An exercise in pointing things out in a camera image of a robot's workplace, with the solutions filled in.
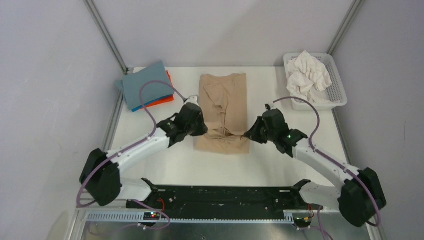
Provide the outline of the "beige t shirt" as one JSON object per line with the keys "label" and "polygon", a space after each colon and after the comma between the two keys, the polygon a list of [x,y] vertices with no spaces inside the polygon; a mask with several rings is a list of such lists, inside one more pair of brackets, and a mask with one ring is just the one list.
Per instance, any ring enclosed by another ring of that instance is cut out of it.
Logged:
{"label": "beige t shirt", "polygon": [[244,137],[248,131],[247,75],[203,74],[198,96],[208,131],[197,137],[195,149],[225,155],[248,154],[250,143]]}

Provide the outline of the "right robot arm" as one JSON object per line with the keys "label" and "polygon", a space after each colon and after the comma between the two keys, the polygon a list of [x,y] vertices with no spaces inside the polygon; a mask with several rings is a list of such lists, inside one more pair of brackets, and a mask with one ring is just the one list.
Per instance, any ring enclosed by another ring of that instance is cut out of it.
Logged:
{"label": "right robot arm", "polygon": [[336,159],[314,145],[305,133],[290,129],[278,109],[267,110],[257,117],[243,136],[260,144],[272,142],[280,153],[305,163],[332,184],[324,186],[310,181],[301,186],[290,195],[290,202],[297,209],[308,204],[320,205],[337,210],[351,225],[362,227],[387,205],[374,170],[369,167],[361,170]]}

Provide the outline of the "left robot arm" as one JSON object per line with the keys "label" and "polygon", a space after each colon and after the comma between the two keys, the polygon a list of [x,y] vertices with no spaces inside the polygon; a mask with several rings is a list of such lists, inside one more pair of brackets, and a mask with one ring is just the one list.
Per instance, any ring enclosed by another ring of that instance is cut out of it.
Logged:
{"label": "left robot arm", "polygon": [[182,142],[187,136],[202,136],[207,131],[200,106],[186,102],[180,112],[157,123],[153,133],[108,152],[99,148],[93,150],[79,178],[81,187],[101,207],[115,200],[131,200],[152,208],[158,201],[156,186],[146,178],[124,178],[124,172],[153,154]]}

